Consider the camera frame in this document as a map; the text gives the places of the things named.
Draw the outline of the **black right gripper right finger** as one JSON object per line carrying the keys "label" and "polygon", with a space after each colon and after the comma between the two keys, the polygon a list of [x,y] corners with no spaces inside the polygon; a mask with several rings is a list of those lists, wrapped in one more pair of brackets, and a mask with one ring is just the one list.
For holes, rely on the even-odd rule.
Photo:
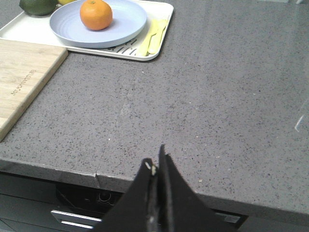
{"label": "black right gripper right finger", "polygon": [[159,150],[159,219],[163,232],[235,232],[192,191],[165,146]]}

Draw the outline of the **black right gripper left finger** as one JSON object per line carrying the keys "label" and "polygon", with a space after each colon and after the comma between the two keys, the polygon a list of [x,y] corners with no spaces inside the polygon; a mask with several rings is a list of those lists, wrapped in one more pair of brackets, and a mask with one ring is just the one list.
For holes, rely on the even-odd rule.
{"label": "black right gripper left finger", "polygon": [[150,158],[143,159],[129,189],[97,223],[93,232],[157,232],[157,176]]}

